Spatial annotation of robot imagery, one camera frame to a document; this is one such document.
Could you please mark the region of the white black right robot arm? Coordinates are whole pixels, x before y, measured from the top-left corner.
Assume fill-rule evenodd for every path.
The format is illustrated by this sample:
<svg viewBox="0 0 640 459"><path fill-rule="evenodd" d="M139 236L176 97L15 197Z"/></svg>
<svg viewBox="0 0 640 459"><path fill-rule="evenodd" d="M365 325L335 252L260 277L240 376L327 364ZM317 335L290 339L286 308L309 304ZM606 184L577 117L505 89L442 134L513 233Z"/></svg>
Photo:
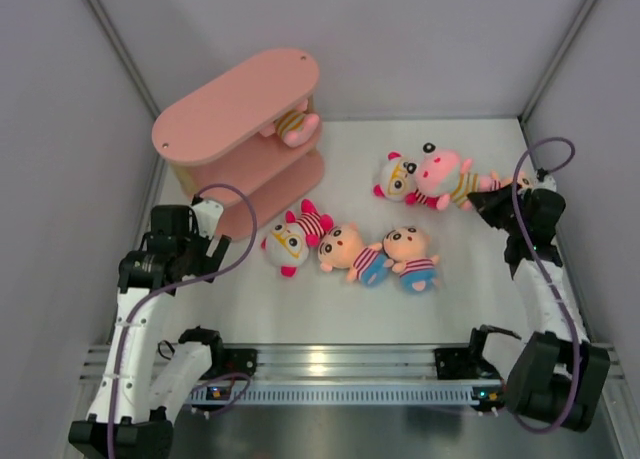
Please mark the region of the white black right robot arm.
<svg viewBox="0 0 640 459"><path fill-rule="evenodd" d="M611 361L590 343L563 287L564 267L554 243L565 199L543 186L473 192L469 202L491 227L506 232L504 261L527 308L531 336L513 355L491 341L466 352L468 367L480 376L506 374L504 401L520 418L586 431L593 421Z"/></svg>

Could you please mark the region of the peach boy plush blue pants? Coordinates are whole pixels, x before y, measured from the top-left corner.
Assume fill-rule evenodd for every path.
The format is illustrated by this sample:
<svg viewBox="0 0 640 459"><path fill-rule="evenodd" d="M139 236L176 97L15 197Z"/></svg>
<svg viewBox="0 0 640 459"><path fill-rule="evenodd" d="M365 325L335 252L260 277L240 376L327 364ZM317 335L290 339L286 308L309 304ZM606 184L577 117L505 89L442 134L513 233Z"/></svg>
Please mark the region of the peach boy plush blue pants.
<svg viewBox="0 0 640 459"><path fill-rule="evenodd" d="M523 172L519 172L516 176L501 177L496 171L492 171L490 177L495 183L494 190L510 186L512 183L516 183L519 189L529 189L534 185L534 181Z"/></svg>

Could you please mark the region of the white panda plush yellow glasses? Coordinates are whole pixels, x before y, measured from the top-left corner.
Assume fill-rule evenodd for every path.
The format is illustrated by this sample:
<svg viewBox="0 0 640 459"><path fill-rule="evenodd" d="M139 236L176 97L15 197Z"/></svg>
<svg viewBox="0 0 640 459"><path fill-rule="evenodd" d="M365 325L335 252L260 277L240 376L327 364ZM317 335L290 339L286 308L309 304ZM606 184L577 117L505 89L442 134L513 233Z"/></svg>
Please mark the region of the white panda plush yellow glasses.
<svg viewBox="0 0 640 459"><path fill-rule="evenodd" d="M397 151L387 154L387 160L380 168L373 194L393 202L409 203L415 196L414 173L417 164Z"/></svg>

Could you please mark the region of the pink hippo plush striped shirt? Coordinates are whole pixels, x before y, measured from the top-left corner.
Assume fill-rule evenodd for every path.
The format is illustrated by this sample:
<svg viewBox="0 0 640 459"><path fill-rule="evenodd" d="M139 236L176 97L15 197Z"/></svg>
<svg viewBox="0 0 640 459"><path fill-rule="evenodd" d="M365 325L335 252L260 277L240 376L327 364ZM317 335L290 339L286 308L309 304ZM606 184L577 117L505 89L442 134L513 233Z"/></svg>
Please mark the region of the pink hippo plush striped shirt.
<svg viewBox="0 0 640 459"><path fill-rule="evenodd" d="M413 177L420 193L436 199L439 211L455 205L462 210L470 210L472 203L468 195L484 193L500 188L497 173L481 174L473 171L473 160L464 159L458 152L426 142L421 161L412 161L408 172Z"/></svg>

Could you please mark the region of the peach boy plush striped shirt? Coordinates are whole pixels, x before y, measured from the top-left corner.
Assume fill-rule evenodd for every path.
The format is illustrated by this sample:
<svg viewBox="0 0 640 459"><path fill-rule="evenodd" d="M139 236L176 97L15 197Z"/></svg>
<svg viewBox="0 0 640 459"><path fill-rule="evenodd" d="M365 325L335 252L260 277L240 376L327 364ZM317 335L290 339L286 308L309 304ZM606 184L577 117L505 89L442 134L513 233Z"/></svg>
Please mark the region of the peach boy plush striped shirt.
<svg viewBox="0 0 640 459"><path fill-rule="evenodd" d="M416 226L393 229L382 241L385 254L393 261L392 271L408 293L423 294L439 286L439 257L428 255L429 244L430 236Z"/></svg>

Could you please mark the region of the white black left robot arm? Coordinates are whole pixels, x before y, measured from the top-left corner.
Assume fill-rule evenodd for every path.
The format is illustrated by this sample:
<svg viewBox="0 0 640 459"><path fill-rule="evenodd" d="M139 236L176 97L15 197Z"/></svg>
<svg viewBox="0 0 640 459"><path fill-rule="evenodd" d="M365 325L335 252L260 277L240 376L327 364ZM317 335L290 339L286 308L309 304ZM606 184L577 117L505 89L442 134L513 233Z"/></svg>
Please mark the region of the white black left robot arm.
<svg viewBox="0 0 640 459"><path fill-rule="evenodd" d="M236 404L263 404L288 381L294 394L282 403L313 403L318 398L309 381L329 377L311 371L312 354L348 352L346 346L225 346L219 332L197 326L182 333L164 368L154 370L177 289L211 283L227 271L221 261L229 237L207 252L222 212L221 204L202 197L190 206L156 206L140 249L121 261L100 387L86 418L73 422L68 435L85 457L166 458L183 407L220 415Z"/></svg>

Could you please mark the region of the white panda plush pink limbs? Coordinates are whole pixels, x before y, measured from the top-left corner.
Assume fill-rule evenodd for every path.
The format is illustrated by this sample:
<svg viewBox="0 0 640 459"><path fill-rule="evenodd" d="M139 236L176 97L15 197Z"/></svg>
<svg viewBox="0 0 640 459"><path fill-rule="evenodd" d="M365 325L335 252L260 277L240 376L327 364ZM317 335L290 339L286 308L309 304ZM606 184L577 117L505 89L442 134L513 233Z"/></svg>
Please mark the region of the white panda plush pink limbs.
<svg viewBox="0 0 640 459"><path fill-rule="evenodd" d="M284 219L266 233L261 249L281 276L292 278L333 226L333 218L305 198L298 213L287 210Z"/></svg>

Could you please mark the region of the peach boy plush blue shorts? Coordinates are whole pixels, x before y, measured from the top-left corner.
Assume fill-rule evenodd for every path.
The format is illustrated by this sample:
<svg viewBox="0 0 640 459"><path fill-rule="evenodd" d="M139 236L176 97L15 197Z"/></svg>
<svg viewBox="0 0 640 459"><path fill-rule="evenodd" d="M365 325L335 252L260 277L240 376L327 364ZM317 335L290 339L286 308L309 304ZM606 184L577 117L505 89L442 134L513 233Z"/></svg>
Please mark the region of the peach boy plush blue shorts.
<svg viewBox="0 0 640 459"><path fill-rule="evenodd" d="M358 281L366 287L384 281L394 265L381 243L365 243L354 223L330 229L317 247L317 256L323 272L343 270L348 282Z"/></svg>

